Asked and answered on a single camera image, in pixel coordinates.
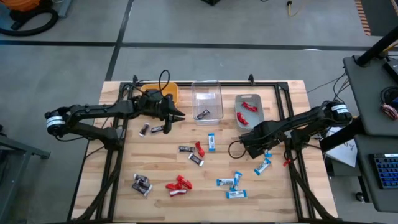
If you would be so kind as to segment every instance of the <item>yellow bowl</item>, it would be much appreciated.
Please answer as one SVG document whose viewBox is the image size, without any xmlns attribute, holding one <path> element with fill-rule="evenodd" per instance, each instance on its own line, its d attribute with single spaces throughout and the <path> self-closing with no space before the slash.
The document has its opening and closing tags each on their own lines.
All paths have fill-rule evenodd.
<svg viewBox="0 0 398 224">
<path fill-rule="evenodd" d="M 160 87 L 163 88 L 166 83 L 161 83 Z M 159 84 L 145 84 L 141 87 L 141 91 L 146 90 L 159 90 Z M 162 90 L 162 94 L 166 96 L 167 94 L 171 94 L 173 96 L 174 105 L 176 106 L 178 103 L 178 85 L 176 83 L 169 83 L 164 90 Z"/>
</svg>

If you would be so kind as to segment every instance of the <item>red candy wrapper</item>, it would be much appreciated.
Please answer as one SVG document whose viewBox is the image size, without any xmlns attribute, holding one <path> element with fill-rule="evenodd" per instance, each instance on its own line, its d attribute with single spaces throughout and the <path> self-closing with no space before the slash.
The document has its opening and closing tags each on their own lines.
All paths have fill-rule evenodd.
<svg viewBox="0 0 398 224">
<path fill-rule="evenodd" d="M 195 146 L 197 147 L 199 155 L 203 158 L 205 156 L 205 151 L 200 147 L 200 142 L 196 142 Z"/>
<path fill-rule="evenodd" d="M 249 105 L 246 102 L 243 102 L 242 106 L 245 107 L 246 109 L 248 109 L 249 111 L 257 112 L 257 106 Z"/>
<path fill-rule="evenodd" d="M 186 194 L 187 193 L 187 189 L 181 189 L 181 190 L 171 190 L 169 192 L 170 197 L 176 196 L 176 195 L 181 195 L 181 194 Z"/>
<path fill-rule="evenodd" d="M 167 184 L 166 188 L 170 189 L 170 190 L 181 190 L 182 185 L 181 185 L 181 183 L 176 183 L 176 184 L 171 183 L 171 184 Z"/>
<path fill-rule="evenodd" d="M 236 113 L 236 117 L 238 118 L 238 121 L 242 123 L 243 125 L 248 125 L 249 123 L 243 118 L 243 115 L 241 112 Z"/>
<path fill-rule="evenodd" d="M 182 184 L 184 187 L 188 188 L 188 189 L 192 189 L 192 184 L 191 182 L 189 182 L 189 180 L 186 180 L 185 178 L 183 178 L 183 176 L 178 175 L 177 177 L 177 181 Z"/>
</svg>

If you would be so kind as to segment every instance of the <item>black hose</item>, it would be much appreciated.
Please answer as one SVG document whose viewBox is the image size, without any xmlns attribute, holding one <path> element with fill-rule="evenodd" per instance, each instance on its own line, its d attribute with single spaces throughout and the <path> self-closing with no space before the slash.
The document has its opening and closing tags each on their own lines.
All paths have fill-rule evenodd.
<svg viewBox="0 0 398 224">
<path fill-rule="evenodd" d="M 33 17 L 43 14 L 43 13 L 50 13 L 51 14 L 51 19 L 48 21 L 48 23 L 44 24 L 41 27 L 35 28 L 35 29 L 31 29 L 31 30 L 24 30 L 24 31 L 13 31 L 13 30 L 6 30 L 6 29 L 2 29 L 0 28 L 0 34 L 4 34 L 4 35 L 10 35 L 13 37 L 27 37 L 27 36 L 32 36 L 32 35 L 36 35 L 36 34 L 41 34 L 49 29 L 51 29 L 58 21 L 58 13 L 51 8 L 45 8 L 45 9 L 34 9 L 30 12 L 26 12 L 23 15 L 23 19 L 21 19 L 18 22 L 21 22 L 22 25 L 25 24 L 27 21 L 29 21 L 30 19 L 32 19 Z"/>
</svg>

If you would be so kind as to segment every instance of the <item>gray tray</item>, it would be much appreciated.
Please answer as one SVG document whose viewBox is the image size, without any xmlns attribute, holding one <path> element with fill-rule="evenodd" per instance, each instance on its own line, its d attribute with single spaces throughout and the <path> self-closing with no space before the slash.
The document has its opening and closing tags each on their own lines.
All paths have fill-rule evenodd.
<svg viewBox="0 0 398 224">
<path fill-rule="evenodd" d="M 242 103 L 246 102 L 251 106 L 257 106 L 258 112 L 252 112 L 242 106 Z M 243 118 L 249 123 L 248 125 L 243 125 L 238 121 L 236 113 L 241 112 Z M 235 98 L 235 119 L 238 124 L 238 129 L 242 132 L 247 132 L 252 130 L 257 124 L 264 121 L 264 112 L 262 110 L 261 97 L 258 94 L 245 94 L 237 95 Z"/>
</svg>

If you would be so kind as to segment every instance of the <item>orange vacuum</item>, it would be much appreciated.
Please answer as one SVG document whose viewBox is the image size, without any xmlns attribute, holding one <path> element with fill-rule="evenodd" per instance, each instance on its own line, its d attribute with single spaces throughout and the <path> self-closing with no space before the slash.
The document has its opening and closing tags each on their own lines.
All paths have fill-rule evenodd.
<svg viewBox="0 0 398 224">
<path fill-rule="evenodd" d="M 51 0 L 0 0 L 0 3 L 11 10 L 10 17 L 15 21 L 11 26 L 12 30 L 0 28 L 0 34 L 15 37 L 36 35 L 51 29 L 58 21 L 58 13 L 51 8 Z M 18 31 L 27 21 L 43 13 L 52 15 L 48 23 L 32 30 Z"/>
</svg>

